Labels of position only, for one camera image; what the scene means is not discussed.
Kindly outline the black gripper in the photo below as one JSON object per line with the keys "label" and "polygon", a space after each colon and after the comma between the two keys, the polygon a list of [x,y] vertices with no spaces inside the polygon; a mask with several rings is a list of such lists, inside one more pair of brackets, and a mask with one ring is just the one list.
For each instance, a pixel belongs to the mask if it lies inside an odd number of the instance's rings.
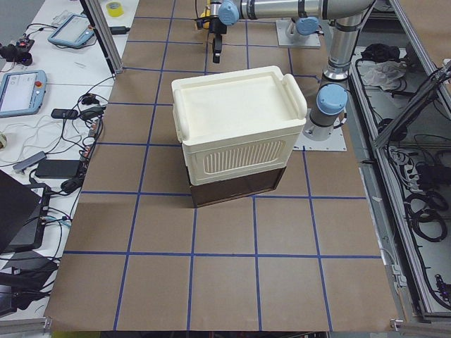
{"label": "black gripper", "polygon": [[227,33],[227,26],[219,19],[211,19],[209,23],[209,32],[214,35],[214,46],[212,46],[212,61],[219,64],[221,62],[222,35]]}

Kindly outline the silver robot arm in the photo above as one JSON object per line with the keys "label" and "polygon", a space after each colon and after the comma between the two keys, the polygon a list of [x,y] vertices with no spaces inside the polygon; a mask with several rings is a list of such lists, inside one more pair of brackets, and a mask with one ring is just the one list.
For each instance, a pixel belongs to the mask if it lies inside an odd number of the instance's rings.
{"label": "silver robot arm", "polygon": [[327,64],[323,68],[316,102],[310,110],[303,134],[313,141],[327,140],[346,122],[344,112],[348,102],[346,81],[350,61],[357,41],[359,23],[367,7],[353,1],[212,1],[208,5],[213,40],[214,62],[219,62],[221,39],[227,27],[241,19],[289,18],[286,35],[311,35],[316,19],[334,22]]}

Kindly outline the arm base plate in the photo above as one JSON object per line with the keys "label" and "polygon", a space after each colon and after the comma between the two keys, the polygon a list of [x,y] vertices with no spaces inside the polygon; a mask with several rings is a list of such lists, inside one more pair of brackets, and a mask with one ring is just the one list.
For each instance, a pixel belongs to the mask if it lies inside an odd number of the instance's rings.
{"label": "arm base plate", "polygon": [[279,19],[276,21],[279,47],[319,49],[319,19],[316,17]]}
{"label": "arm base plate", "polygon": [[340,124],[340,119],[336,118],[330,127],[319,127],[307,118],[303,131],[297,138],[294,151],[341,151],[347,150],[345,138]]}

